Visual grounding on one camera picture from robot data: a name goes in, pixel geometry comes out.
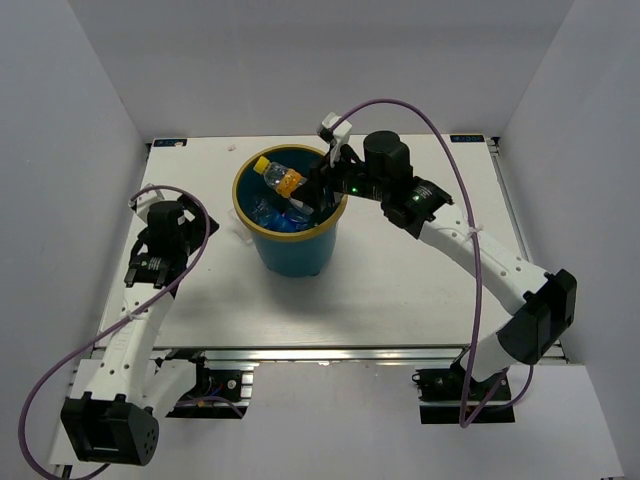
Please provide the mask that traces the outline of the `small clear blue label bottle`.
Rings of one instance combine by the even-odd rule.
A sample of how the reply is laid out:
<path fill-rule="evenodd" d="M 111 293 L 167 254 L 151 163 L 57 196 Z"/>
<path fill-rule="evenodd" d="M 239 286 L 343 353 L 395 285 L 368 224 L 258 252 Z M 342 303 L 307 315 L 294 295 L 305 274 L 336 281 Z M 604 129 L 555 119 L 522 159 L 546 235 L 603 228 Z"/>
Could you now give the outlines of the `small clear blue label bottle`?
<path fill-rule="evenodd" d="M 289 199 L 284 216 L 295 227 L 296 231 L 308 230 L 316 226 L 313 218 L 314 210 L 294 198 Z"/>

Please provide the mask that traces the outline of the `yellow cap bottle off table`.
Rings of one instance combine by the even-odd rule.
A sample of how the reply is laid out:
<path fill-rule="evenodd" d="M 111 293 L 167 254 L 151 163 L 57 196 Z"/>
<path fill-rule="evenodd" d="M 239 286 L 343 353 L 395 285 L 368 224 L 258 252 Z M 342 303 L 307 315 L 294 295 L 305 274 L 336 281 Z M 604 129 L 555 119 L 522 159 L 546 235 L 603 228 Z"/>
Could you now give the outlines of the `yellow cap bottle off table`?
<path fill-rule="evenodd" d="M 298 171 L 273 162 L 265 156 L 256 160 L 253 170 L 263 178 L 269 188 L 286 199 L 306 182 L 306 178 Z"/>

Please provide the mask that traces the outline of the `large blue label water bottle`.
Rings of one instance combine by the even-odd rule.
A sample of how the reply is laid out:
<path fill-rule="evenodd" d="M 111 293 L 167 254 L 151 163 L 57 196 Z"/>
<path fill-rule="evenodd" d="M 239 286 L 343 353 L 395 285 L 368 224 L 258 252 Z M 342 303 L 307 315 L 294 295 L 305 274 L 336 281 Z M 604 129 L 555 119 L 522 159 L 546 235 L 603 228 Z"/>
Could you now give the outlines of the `large blue label water bottle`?
<path fill-rule="evenodd" d="M 288 218 L 265 199 L 253 199 L 249 218 L 256 225 L 266 230 L 280 233 L 293 233 L 295 231 L 294 225 Z"/>

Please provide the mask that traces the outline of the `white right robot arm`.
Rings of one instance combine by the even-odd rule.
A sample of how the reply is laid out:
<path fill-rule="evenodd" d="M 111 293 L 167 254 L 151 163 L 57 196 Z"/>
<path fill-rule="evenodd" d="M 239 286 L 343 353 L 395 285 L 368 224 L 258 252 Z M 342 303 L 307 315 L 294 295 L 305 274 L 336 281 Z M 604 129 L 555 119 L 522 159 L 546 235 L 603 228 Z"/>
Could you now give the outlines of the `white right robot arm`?
<path fill-rule="evenodd" d="M 358 156 L 346 137 L 323 129 L 329 150 L 313 163 L 293 198 L 322 211 L 345 195 L 377 201 L 396 227 L 439 250 L 499 301 L 510 319 L 468 348 L 453 363 L 451 384 L 472 399 L 488 380 L 515 363 L 536 364 L 574 321 L 577 280 L 561 269 L 552 274 L 508 251 L 470 224 L 452 196 L 414 174 L 409 147 L 398 134 L 377 131 Z"/>

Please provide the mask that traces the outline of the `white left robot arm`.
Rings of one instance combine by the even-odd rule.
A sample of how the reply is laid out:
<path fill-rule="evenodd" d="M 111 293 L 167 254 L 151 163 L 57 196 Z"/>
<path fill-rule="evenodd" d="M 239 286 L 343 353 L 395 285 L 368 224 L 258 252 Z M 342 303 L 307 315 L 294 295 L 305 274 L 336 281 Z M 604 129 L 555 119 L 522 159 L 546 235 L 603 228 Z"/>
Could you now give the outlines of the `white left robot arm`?
<path fill-rule="evenodd" d="M 138 215 L 145 227 L 124 276 L 121 312 L 127 322 L 111 334 L 81 397 L 66 399 L 61 411 L 74 453 L 84 462 L 147 465 L 160 420 L 183 394 L 199 399 L 211 387 L 211 374 L 187 360 L 172 360 L 152 377 L 147 371 L 188 259 L 218 225 L 186 195 L 153 200 Z"/>

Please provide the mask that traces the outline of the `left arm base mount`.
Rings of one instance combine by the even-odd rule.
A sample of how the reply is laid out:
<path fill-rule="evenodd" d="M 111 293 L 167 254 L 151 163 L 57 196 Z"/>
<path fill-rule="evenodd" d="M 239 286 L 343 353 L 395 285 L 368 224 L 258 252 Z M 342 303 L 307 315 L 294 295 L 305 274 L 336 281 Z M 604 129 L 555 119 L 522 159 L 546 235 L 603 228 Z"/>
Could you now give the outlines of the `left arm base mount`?
<path fill-rule="evenodd" d="M 173 360 L 194 364 L 196 383 L 180 397 L 168 418 L 240 419 L 246 413 L 252 395 L 253 364 L 220 360 L 212 352 L 195 349 L 170 350 L 156 364 L 160 367 Z"/>

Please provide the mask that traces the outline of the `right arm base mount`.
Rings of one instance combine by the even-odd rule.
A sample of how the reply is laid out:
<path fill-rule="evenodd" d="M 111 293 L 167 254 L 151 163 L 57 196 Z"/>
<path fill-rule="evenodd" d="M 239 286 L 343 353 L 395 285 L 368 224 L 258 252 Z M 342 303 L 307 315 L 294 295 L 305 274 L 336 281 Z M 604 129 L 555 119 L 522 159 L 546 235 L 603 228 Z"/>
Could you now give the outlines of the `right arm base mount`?
<path fill-rule="evenodd" d="M 418 389 L 420 421 L 423 425 L 455 425 L 459 423 L 463 376 L 449 368 L 416 370 L 412 381 Z M 515 422 L 509 382 L 502 379 L 487 405 L 474 419 L 478 424 L 509 424 Z"/>

